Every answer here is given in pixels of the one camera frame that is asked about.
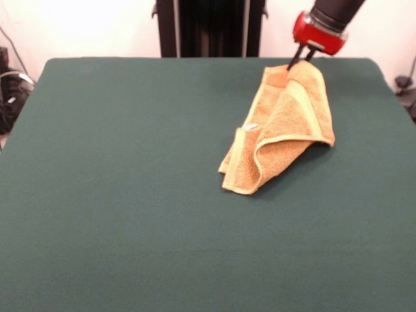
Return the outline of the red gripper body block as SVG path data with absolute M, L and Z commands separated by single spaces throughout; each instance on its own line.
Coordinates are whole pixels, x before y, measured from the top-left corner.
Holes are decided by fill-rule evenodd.
M 297 17 L 292 33 L 295 42 L 314 47 L 330 56 L 337 54 L 348 40 L 346 31 L 328 30 L 306 11 L 302 11 Z

